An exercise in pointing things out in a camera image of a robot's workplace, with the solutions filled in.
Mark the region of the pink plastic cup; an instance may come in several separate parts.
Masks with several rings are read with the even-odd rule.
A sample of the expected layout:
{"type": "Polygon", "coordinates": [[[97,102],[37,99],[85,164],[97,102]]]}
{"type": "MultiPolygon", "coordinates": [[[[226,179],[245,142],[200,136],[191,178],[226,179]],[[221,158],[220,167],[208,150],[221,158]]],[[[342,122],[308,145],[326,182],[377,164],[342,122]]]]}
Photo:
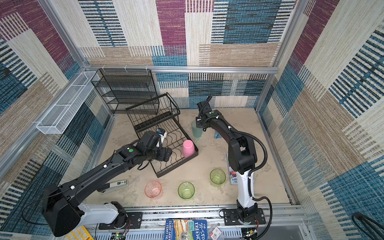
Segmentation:
{"type": "Polygon", "coordinates": [[[186,140],[186,141],[183,142],[183,156],[185,158],[190,157],[195,152],[196,152],[195,151],[195,145],[194,145],[193,141],[186,140]]]}

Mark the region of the teal textured plastic cup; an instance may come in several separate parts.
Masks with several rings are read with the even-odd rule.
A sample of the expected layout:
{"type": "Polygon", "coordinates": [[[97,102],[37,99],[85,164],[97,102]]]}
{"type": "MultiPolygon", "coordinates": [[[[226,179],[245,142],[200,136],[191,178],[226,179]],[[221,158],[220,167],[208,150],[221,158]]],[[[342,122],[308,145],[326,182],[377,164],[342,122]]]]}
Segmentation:
{"type": "Polygon", "coordinates": [[[191,128],[192,128],[193,136],[196,139],[199,139],[202,136],[203,129],[197,127],[196,121],[192,121],[191,128]]]}

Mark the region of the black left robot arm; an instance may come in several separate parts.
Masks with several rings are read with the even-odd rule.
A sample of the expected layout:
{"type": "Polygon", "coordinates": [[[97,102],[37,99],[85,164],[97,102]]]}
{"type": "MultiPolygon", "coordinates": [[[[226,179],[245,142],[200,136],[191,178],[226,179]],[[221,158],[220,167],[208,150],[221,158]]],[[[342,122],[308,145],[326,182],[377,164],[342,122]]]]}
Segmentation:
{"type": "Polygon", "coordinates": [[[82,176],[60,186],[47,186],[43,191],[42,215],[53,235],[62,237],[76,227],[96,224],[126,228],[129,223],[127,212],[118,202],[89,205],[83,201],[114,177],[141,167],[144,161],[169,161],[172,149],[163,147],[166,136],[164,129],[145,132],[140,139],[122,146],[82,176]]]}

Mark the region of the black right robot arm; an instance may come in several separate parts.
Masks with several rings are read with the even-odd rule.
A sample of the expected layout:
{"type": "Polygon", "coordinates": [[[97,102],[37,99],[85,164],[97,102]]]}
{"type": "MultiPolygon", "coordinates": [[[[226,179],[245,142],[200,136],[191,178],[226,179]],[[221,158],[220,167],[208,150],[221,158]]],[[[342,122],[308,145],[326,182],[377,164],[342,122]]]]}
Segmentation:
{"type": "Polygon", "coordinates": [[[263,168],[268,160],[265,145],[255,136],[236,130],[218,110],[212,110],[209,101],[197,103],[199,114],[196,117],[198,128],[212,128],[228,144],[228,162],[238,177],[237,214],[242,223],[251,222],[258,213],[258,201],[254,197],[254,173],[263,168]]]}

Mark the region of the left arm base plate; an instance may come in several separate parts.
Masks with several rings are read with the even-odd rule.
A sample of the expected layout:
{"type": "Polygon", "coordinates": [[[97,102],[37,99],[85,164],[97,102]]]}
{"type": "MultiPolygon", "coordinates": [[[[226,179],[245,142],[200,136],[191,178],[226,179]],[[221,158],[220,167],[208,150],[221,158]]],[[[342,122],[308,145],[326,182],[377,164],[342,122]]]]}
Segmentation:
{"type": "Polygon", "coordinates": [[[111,224],[99,224],[98,230],[139,229],[142,224],[142,212],[120,213],[111,224]]]}

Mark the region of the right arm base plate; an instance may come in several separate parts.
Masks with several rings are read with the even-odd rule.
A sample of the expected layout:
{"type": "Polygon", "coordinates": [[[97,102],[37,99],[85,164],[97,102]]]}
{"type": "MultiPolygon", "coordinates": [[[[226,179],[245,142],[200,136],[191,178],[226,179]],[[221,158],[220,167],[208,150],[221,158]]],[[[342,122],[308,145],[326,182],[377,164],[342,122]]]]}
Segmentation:
{"type": "Polygon", "coordinates": [[[267,223],[263,209],[241,213],[239,209],[221,209],[219,216],[224,219],[225,226],[265,225],[267,223]]]}

